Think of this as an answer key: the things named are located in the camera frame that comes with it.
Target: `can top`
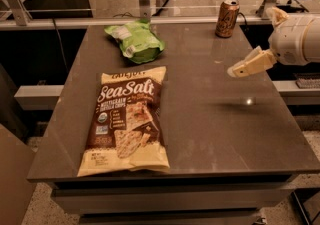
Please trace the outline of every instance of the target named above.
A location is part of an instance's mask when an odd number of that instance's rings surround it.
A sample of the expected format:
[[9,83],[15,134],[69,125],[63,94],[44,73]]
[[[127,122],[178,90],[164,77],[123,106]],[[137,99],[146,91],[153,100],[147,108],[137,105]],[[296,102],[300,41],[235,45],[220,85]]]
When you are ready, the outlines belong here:
[[239,5],[238,0],[225,0],[224,3],[227,5]]

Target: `green chip bag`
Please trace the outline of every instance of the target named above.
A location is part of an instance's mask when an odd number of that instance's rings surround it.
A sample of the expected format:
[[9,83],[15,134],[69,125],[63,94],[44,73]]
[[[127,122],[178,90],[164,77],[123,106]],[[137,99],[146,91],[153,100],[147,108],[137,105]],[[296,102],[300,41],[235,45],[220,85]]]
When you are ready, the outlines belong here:
[[122,26],[107,26],[104,31],[119,43],[124,57],[141,64],[155,60],[165,44],[150,31],[150,23],[144,20]]

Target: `gray tabletop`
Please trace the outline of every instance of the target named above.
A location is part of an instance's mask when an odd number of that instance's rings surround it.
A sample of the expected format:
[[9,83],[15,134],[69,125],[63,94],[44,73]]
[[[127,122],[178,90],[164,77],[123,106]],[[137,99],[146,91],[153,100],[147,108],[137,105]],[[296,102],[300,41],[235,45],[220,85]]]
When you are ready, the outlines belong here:
[[[216,37],[214,28],[214,24],[155,25],[153,30],[166,43],[165,51],[156,61],[137,66],[121,56],[102,26],[89,27],[28,179],[85,179],[75,177],[100,74],[162,65],[167,75],[161,127],[171,166],[163,176],[320,171],[318,159],[267,73],[241,79],[227,75],[227,68],[252,49],[240,27],[229,39]],[[248,99],[254,104],[247,105]]]

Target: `table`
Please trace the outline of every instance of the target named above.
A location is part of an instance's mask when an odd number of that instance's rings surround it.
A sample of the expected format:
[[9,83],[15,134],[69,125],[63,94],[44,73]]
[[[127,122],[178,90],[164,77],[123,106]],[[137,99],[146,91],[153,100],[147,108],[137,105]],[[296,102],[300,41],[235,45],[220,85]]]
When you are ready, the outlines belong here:
[[[294,190],[295,176],[318,173],[319,161],[268,75],[227,75],[251,51],[239,25],[228,39],[214,29],[214,23],[153,25],[165,51],[137,66],[102,26],[89,26],[28,180],[48,183],[52,198],[66,212],[84,215],[82,222],[181,224],[192,216],[191,224],[251,224],[257,210]],[[77,178],[100,74],[156,66],[167,67],[160,122],[170,172]]]

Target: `soda can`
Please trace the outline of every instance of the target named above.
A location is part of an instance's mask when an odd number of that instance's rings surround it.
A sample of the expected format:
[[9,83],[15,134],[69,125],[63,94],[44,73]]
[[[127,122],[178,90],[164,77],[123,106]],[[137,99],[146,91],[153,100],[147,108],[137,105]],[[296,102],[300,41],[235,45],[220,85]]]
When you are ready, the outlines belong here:
[[217,36],[225,38],[232,36],[239,8],[238,0],[225,0],[221,4],[215,32]]

